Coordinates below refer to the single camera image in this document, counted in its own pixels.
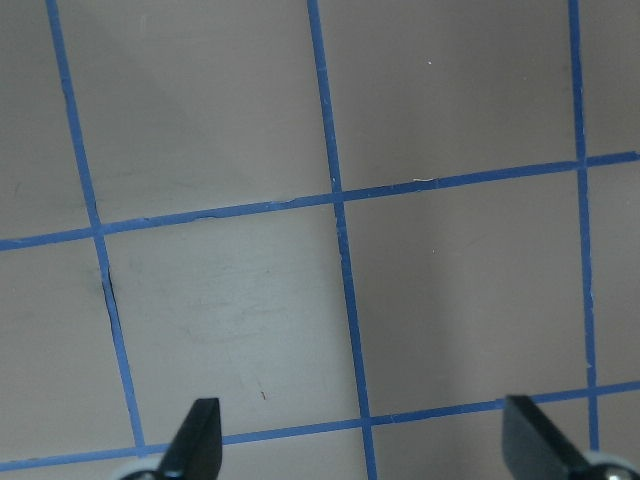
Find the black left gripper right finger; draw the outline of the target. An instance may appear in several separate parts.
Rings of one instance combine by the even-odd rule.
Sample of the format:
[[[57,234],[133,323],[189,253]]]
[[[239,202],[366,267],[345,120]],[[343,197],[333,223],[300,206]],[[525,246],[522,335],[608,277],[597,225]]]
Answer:
[[[505,397],[502,457],[513,479],[614,479],[615,465],[589,461],[526,395]]]

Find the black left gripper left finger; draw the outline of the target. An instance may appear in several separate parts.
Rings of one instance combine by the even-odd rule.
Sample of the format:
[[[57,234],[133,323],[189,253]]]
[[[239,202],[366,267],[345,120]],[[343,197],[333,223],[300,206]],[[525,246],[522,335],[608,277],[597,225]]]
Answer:
[[[161,458],[157,478],[215,480],[220,470],[220,402],[197,399]]]

